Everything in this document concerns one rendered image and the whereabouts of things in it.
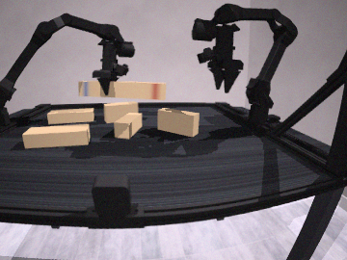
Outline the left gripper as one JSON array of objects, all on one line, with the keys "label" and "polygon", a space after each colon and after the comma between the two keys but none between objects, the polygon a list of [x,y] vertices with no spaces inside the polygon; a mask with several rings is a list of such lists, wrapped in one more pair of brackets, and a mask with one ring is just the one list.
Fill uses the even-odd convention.
[{"label": "left gripper", "polygon": [[[102,62],[102,69],[100,70],[109,70],[112,62],[115,60],[115,63],[118,61],[117,57],[114,56],[104,56],[100,61]],[[114,72],[109,72],[109,71],[100,71],[100,70],[95,70],[93,72],[93,78],[97,78],[100,86],[102,87],[105,95],[108,95],[109,93],[109,86],[111,81],[117,81],[120,78],[115,78],[117,76],[122,76],[119,73]]]}]

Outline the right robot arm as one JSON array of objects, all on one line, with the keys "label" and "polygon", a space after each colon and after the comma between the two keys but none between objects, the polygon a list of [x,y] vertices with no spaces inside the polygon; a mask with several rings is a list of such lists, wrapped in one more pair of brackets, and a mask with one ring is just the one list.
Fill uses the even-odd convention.
[{"label": "right robot arm", "polygon": [[[269,109],[272,109],[274,105],[273,100],[269,96],[271,91],[271,80],[286,47],[289,46],[298,35],[297,27],[288,17],[281,14],[277,9],[242,8],[238,5],[229,3],[217,9],[211,20],[195,19],[192,30],[193,40],[212,41],[216,38],[216,42],[233,43],[232,31],[240,31],[240,28],[236,26],[236,24],[227,24],[240,20],[260,20],[269,23],[270,29],[274,33],[274,44],[259,75],[256,78],[250,79],[246,87],[246,95],[249,99],[249,104],[253,104],[251,105],[249,119],[247,120],[256,125],[270,124],[267,122],[268,113]],[[278,26],[276,21],[281,25]],[[216,26],[218,24],[222,24],[223,26]],[[203,64],[207,61],[213,62],[214,59],[220,61],[220,47],[216,45],[213,46],[213,49],[215,50],[212,50],[210,47],[204,48],[203,53],[198,54],[199,62]]]}]

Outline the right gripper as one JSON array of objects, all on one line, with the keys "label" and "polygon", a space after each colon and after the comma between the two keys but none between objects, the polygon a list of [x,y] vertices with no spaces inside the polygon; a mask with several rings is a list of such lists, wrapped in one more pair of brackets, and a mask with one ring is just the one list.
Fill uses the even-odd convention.
[{"label": "right gripper", "polygon": [[[241,60],[232,59],[233,50],[235,50],[233,43],[216,42],[216,45],[220,47],[221,60],[213,60],[213,62],[209,61],[207,63],[207,67],[211,68],[209,70],[213,73],[216,90],[220,89],[224,80],[225,93],[229,93],[233,83],[235,82],[239,73],[241,73],[241,71],[239,71],[238,69],[240,68],[241,70],[243,70],[244,64]],[[225,58],[227,58],[228,60],[223,60]]]}]

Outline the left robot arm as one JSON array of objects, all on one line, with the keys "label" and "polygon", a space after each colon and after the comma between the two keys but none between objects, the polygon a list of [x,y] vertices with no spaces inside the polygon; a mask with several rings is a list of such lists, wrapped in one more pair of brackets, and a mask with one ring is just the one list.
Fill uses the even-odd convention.
[{"label": "left robot arm", "polygon": [[[59,28],[59,26],[62,27]],[[54,33],[65,26],[93,33],[100,37],[102,40],[98,45],[103,45],[102,57],[117,57],[118,55],[119,57],[132,58],[135,54],[133,42],[124,41],[120,34],[119,27],[116,25],[95,23],[87,19],[70,15],[69,13],[63,13],[48,22],[41,22],[34,32],[30,42],[17,58],[8,74],[0,81],[0,129],[12,124],[10,122],[9,112],[4,106],[8,100],[12,99],[13,93],[16,91],[14,84],[17,78],[25,66],[30,62],[37,50],[45,44]],[[58,29],[55,30],[55,28]],[[53,30],[55,31],[53,32]],[[126,76],[129,71],[128,65],[117,64],[118,62],[115,63],[114,60],[111,64],[110,71],[112,70],[111,72],[116,72],[117,70],[118,73]]]}]

